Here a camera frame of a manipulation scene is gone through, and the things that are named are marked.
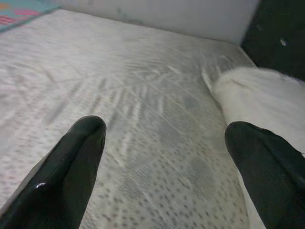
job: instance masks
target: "quilted pattern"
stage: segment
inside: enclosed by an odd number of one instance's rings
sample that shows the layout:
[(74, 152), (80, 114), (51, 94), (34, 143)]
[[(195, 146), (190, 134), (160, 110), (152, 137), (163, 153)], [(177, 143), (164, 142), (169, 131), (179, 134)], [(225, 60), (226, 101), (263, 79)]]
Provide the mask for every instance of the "quilted pattern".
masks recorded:
[(80, 117), (107, 124), (81, 229), (247, 229), (202, 74), (234, 45), (58, 10), (0, 35), (0, 206)]

